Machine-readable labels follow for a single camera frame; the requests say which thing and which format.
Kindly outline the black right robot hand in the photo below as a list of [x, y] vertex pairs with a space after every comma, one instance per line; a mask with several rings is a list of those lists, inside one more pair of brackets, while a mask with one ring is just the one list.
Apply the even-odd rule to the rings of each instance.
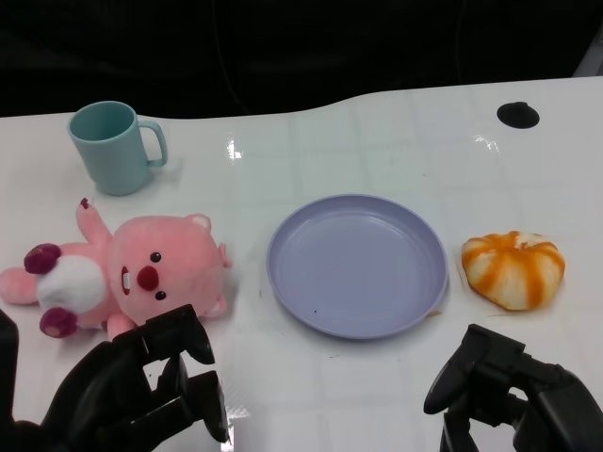
[[585, 384], [524, 344], [477, 324], [434, 380], [426, 414], [443, 413], [442, 451], [475, 451], [471, 421], [513, 428], [517, 451], [599, 451], [602, 410]]

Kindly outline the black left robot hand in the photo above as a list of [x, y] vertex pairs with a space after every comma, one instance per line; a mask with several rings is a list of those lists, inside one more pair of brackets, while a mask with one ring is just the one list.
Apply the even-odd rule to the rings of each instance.
[[18, 328], [2, 315], [4, 451], [153, 451], [198, 421], [217, 442], [229, 440], [217, 373], [191, 377], [181, 357], [215, 361], [189, 305], [97, 345], [62, 381], [40, 424], [12, 415], [18, 349]]

